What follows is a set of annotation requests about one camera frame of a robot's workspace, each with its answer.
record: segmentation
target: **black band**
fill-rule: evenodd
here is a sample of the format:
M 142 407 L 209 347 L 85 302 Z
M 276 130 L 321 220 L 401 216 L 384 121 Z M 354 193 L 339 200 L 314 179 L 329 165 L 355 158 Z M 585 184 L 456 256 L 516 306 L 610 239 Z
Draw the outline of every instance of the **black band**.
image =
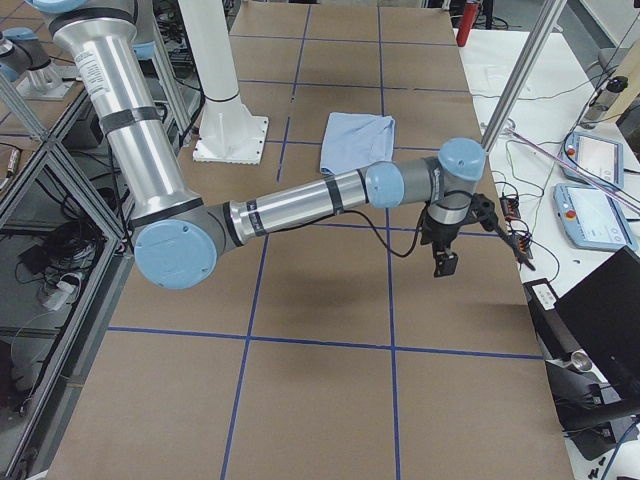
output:
M 364 203 L 369 203 L 369 194 L 367 193 L 367 181 L 364 178 L 364 173 L 362 173 L 361 169 L 356 170 L 358 172 L 358 176 L 360 177 L 360 181 L 362 182 L 362 191 L 364 192 Z
M 211 98 L 211 97 L 205 97 L 205 98 L 210 102 L 225 103 L 225 102 L 230 102 L 231 100 L 236 98 L 238 95 L 240 95 L 240 90 L 238 90 L 238 92 L 233 97 L 225 98 L 224 100 L 216 100 L 215 98 Z
M 48 67 L 49 65 L 51 65 L 51 59 L 47 59 L 46 62 L 44 62 L 42 65 L 38 66 L 38 67 L 31 67 L 31 68 L 27 68 L 27 70 L 29 70 L 30 72 L 37 72 L 38 70 L 41 70 L 45 67 Z
M 165 210 L 160 210 L 159 212 L 155 212 L 150 215 L 145 215 L 144 217 L 133 218 L 131 219 L 129 224 L 133 228 L 142 227 L 144 225 L 149 225 L 150 223 L 157 222 L 158 220 L 164 220 L 165 218 L 180 215 L 181 213 L 188 212 L 189 210 L 193 210 L 194 208 L 200 207 L 201 205 L 204 205 L 202 198 L 194 198 L 193 200 L 189 200 L 188 202 L 181 203 L 180 205 L 176 205 L 174 207 L 169 207 Z
M 327 190 L 329 190 L 329 197 L 331 197 L 331 203 L 333 205 L 333 214 L 340 215 L 344 213 L 342 196 L 340 195 L 340 188 L 338 188 L 335 177 L 325 177 L 324 183 L 327 184 Z
M 156 107 L 139 107 L 110 113 L 100 119 L 100 128 L 105 135 L 109 135 L 114 130 L 130 127 L 144 120 L 160 120 Z
M 85 8 L 82 10 L 71 10 L 70 12 L 57 16 L 49 24 L 49 32 L 53 37 L 58 30 L 71 23 L 81 20 L 93 20 L 94 18 L 115 18 L 135 24 L 131 15 L 118 8 Z
M 229 236 L 236 247 L 241 247 L 243 243 L 240 241 L 240 237 L 238 237 L 238 233 L 236 232 L 236 227 L 233 224 L 233 219 L 231 218 L 231 204 L 229 202 L 222 205 L 222 214 L 224 215 L 224 223 L 227 226 L 227 231 L 229 232 Z
M 258 212 L 258 204 L 255 200 L 249 200 L 247 202 L 247 212 L 249 213 L 249 221 L 253 227 L 253 231 L 256 233 L 256 237 L 264 237 L 267 231 L 262 225 L 262 219 L 260 218 L 260 212 Z

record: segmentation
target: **white label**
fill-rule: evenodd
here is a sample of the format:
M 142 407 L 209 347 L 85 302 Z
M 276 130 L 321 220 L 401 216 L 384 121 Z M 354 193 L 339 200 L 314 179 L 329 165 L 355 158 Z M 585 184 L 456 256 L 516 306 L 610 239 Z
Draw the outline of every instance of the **white label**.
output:
M 536 294 L 542 308 L 545 310 L 553 310 L 556 303 L 556 297 L 553 295 L 553 292 L 549 289 L 549 286 L 546 283 L 541 285 L 533 286 L 533 293 Z
M 96 96 L 104 95 L 111 91 L 102 72 L 102 65 L 100 65 L 93 52 L 85 50 L 76 55 L 74 60 L 78 70 L 80 70 L 84 87 L 89 92 L 92 100 Z

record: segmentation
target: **black device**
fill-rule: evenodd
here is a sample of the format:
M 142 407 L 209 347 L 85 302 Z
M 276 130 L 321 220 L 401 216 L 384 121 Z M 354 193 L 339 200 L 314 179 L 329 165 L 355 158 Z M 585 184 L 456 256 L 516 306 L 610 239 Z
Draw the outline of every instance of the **black device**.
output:
M 563 322 L 623 399 L 640 399 L 640 258 L 622 247 L 556 302 Z

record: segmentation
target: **screen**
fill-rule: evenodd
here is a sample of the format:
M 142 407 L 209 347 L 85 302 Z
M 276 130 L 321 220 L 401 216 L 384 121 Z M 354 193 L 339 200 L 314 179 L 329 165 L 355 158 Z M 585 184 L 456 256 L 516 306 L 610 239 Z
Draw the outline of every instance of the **screen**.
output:
M 627 244 L 618 216 L 604 193 L 576 187 L 568 187 L 567 191 L 586 240 L 620 246 Z
M 616 172 L 617 146 L 591 137 L 578 138 L 578 165 L 593 175 L 613 182 Z
M 640 258 L 622 247 L 556 302 L 572 335 L 622 398 L 640 398 Z

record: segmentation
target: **cardboard table surface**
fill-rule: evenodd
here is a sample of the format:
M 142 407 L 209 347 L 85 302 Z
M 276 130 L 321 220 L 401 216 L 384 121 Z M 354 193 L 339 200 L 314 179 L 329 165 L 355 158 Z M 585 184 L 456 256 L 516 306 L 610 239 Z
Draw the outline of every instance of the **cardboard table surface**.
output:
M 332 111 L 393 115 L 398 161 L 479 138 L 439 10 L 245 3 L 231 43 L 271 123 L 260 166 L 183 149 L 207 204 L 321 178 Z M 362 208 L 397 250 L 419 210 Z M 48 478 L 572 478 L 512 254 L 477 228 L 454 248 L 434 279 L 429 247 L 396 259 L 344 215 L 253 240 L 190 290 L 134 269 Z

